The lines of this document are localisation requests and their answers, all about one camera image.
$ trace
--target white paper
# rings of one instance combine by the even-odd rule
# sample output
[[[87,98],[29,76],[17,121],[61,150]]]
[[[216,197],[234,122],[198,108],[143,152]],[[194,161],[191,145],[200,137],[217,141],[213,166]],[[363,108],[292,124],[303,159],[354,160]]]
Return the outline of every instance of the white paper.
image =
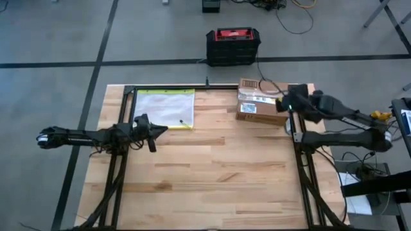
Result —
[[[358,180],[348,173],[339,173],[343,185],[357,183]],[[346,198],[347,212],[351,214],[372,215],[370,203],[366,195],[351,196]]]

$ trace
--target wooden tabletop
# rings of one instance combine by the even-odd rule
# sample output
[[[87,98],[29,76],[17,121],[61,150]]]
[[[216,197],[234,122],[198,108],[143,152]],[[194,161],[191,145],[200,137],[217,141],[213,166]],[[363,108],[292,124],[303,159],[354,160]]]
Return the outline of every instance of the wooden tabletop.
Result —
[[[98,129],[117,123],[123,88],[107,86]],[[235,90],[196,90],[194,130],[168,130],[156,153],[129,151],[118,229],[308,227],[291,137],[282,126],[235,120],[236,105]],[[306,127],[325,130],[323,122]],[[337,174],[324,157],[313,159],[321,196],[341,218]],[[76,225],[102,199],[109,162],[105,153],[90,158]]]

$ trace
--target yellow cable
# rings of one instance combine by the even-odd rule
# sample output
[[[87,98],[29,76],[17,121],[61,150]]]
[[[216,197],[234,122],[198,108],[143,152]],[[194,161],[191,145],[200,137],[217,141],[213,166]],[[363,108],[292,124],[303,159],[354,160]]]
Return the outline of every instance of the yellow cable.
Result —
[[[292,1],[296,6],[304,8],[304,9],[313,8],[315,6],[315,4],[317,3],[317,0],[314,0],[314,3],[311,6],[303,6],[303,5],[299,4],[296,0],[292,0]]]

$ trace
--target black floor stripe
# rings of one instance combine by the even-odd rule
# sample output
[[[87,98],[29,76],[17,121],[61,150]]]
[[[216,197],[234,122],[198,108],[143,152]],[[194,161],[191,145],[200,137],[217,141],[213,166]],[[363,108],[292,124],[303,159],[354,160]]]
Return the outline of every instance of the black floor stripe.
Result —
[[[4,68],[45,68],[45,67],[94,67],[96,62],[46,62],[46,63],[16,63],[0,64]]]
[[[385,12],[388,15],[388,18],[390,19],[392,25],[395,27],[397,34],[399,35],[399,39],[401,39],[401,41],[404,43],[405,48],[408,51],[408,54],[411,55],[411,44],[407,39],[407,36],[405,36],[404,31],[401,29],[401,27],[399,26],[396,18],[394,17],[394,15],[392,14],[392,11],[390,10],[390,8],[387,6],[384,7]]]
[[[96,88],[96,83],[98,79],[98,74],[100,72],[100,64],[101,64],[101,61],[103,61],[104,53],[107,47],[107,42],[109,41],[111,27],[113,24],[114,16],[116,15],[117,5],[118,5],[118,0],[113,0],[113,4],[111,6],[111,10],[109,14],[109,19],[107,21],[107,26],[103,34],[103,39],[101,40],[100,49],[98,51],[98,56],[97,56],[97,61],[96,61],[97,65],[94,67],[94,70],[92,72],[89,88],[87,89],[86,97],[84,100],[83,110],[80,116],[80,122],[78,123],[78,127],[77,127],[78,130],[85,129],[87,118],[90,112],[92,96],[94,94],[94,90]],[[80,147],[78,146],[73,147],[71,150],[71,156],[70,156],[69,163],[67,166],[66,175],[64,177],[62,190],[60,192],[60,197],[58,199],[57,208],[56,208],[55,216],[53,219],[53,224],[51,225],[51,230],[60,230],[63,216],[64,216],[64,211],[67,205],[67,199],[69,197],[71,182],[73,181],[73,175],[76,169],[76,163],[77,163],[79,151],[80,151]]]
[[[397,60],[409,59],[408,54],[403,55],[347,55],[347,56],[296,56],[296,57],[261,57],[264,62],[315,62],[315,61],[350,61],[350,60]],[[203,58],[174,59],[174,60],[128,60],[105,61],[101,66],[137,66],[137,65],[175,65],[175,64],[205,64]]]
[[[259,62],[318,62],[318,61],[350,61],[350,60],[397,60],[409,59],[408,54],[398,55],[336,55],[336,56],[291,56],[291,57],[261,57]],[[185,58],[174,60],[122,60],[96,62],[50,62],[50,63],[21,63],[0,64],[0,69],[18,68],[47,68],[47,67],[96,67],[101,66],[133,66],[133,65],[177,65],[205,64],[203,58]]]

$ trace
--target clear plastic bag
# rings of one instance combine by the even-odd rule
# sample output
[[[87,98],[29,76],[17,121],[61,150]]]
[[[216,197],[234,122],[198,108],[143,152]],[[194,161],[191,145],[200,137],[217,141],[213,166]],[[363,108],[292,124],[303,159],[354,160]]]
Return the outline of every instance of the clear plastic bag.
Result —
[[[138,90],[134,116],[147,113],[153,124],[169,129],[192,129],[194,96],[194,89]]]

